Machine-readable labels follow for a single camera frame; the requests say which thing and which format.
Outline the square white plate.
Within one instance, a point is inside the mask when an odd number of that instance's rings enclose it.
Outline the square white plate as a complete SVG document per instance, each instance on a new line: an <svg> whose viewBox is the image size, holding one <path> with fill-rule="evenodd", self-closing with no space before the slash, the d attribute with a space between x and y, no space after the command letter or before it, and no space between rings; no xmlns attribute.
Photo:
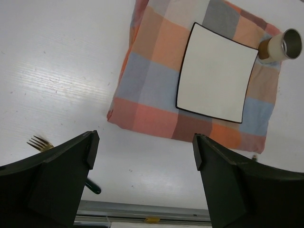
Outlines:
<svg viewBox="0 0 304 228"><path fill-rule="evenodd" d="M242 123L257 54L256 48L193 23L180 68L176 108Z"/></svg>

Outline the aluminium rail front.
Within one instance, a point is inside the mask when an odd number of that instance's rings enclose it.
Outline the aluminium rail front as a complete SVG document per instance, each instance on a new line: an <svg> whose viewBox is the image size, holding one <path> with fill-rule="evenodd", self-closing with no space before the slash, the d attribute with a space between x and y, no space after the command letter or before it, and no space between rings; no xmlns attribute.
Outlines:
<svg viewBox="0 0 304 228"><path fill-rule="evenodd" d="M75 225L110 226L112 222L211 227L209 212L206 209L80 201Z"/></svg>

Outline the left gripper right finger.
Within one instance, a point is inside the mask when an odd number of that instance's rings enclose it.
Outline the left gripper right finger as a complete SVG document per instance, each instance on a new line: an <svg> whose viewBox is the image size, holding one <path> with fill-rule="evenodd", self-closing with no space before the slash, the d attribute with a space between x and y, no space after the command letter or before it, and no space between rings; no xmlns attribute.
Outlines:
<svg viewBox="0 0 304 228"><path fill-rule="evenodd" d="M264 165L209 137L192 141L214 228L301 228L304 175Z"/></svg>

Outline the metal cup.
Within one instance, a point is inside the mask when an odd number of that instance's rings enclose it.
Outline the metal cup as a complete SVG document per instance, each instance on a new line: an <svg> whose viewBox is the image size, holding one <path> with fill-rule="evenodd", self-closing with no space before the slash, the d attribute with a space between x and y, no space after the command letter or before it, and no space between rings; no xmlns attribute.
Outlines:
<svg viewBox="0 0 304 228"><path fill-rule="evenodd" d="M258 59L264 64L293 60L300 56L302 49L300 33L290 28L284 33L263 40L258 46Z"/></svg>

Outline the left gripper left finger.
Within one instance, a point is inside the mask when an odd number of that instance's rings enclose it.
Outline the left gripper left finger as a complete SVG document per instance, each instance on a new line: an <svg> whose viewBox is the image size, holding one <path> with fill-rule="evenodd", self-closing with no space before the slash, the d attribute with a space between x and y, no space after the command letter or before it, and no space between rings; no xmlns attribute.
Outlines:
<svg viewBox="0 0 304 228"><path fill-rule="evenodd" d="M97 131L88 131L50 150L1 166L1 227L73 226L98 144Z"/></svg>

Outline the checkered orange blue cloth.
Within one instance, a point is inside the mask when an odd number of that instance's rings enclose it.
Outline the checkered orange blue cloth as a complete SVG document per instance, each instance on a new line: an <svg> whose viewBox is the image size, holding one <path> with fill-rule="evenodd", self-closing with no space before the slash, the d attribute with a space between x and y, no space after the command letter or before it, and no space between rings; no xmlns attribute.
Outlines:
<svg viewBox="0 0 304 228"><path fill-rule="evenodd" d="M226 0L136 1L129 49L107 120L126 130L185 142L200 133L231 149L262 153L281 63L255 62L240 124L179 110L179 71L194 23L252 48L280 32Z"/></svg>

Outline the gold fork green handle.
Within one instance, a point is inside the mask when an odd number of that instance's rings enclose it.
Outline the gold fork green handle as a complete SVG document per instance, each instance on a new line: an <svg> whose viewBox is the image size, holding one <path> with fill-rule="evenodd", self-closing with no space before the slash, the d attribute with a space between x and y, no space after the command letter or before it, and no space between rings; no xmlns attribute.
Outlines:
<svg viewBox="0 0 304 228"><path fill-rule="evenodd" d="M27 144L30 145L31 147L35 148L39 152L45 152L47 150L54 148L54 145L52 145L49 141L47 141L43 138L40 138L38 136L33 136L27 142ZM86 179L85 186L96 195L99 195L102 192L102 189L89 178Z"/></svg>

